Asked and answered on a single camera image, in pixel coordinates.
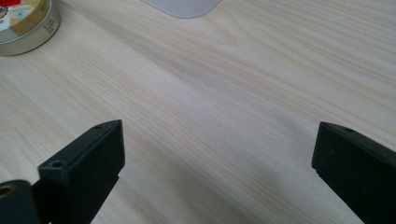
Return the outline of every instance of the wood grain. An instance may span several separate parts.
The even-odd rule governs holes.
[[[58,8],[49,42],[0,58],[0,182],[122,119],[126,167],[93,223],[361,223],[310,162],[322,120],[396,150],[394,0]]]

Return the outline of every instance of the tin lid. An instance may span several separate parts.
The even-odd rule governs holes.
[[[0,43],[32,31],[49,8],[50,0],[0,0]]]

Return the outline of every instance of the round tin can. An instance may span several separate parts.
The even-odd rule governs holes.
[[[16,55],[44,44],[61,22],[52,0],[0,0],[0,55]]]

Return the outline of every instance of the wooden table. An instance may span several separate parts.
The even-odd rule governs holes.
[[[361,223],[311,160],[322,120],[396,149],[394,0],[58,8],[49,42],[0,58],[0,182],[36,182],[122,119],[126,166],[93,223]]]

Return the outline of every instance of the white plastic base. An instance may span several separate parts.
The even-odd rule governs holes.
[[[220,0],[143,0],[149,5],[178,18],[194,18],[206,14]]]

